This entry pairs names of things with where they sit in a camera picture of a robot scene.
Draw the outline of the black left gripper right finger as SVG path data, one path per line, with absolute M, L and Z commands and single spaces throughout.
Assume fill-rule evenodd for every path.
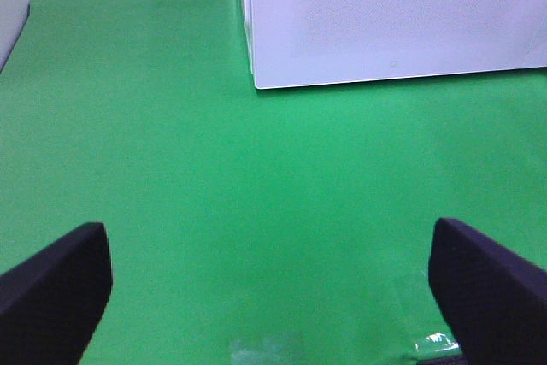
M 477 229 L 440 218 L 428 284 L 469 364 L 546 362 L 546 272 Z

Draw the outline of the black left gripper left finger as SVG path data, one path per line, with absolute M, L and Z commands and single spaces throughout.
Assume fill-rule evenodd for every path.
M 87 222 L 1 275 L 1 362 L 77 364 L 113 287 L 106 227 Z

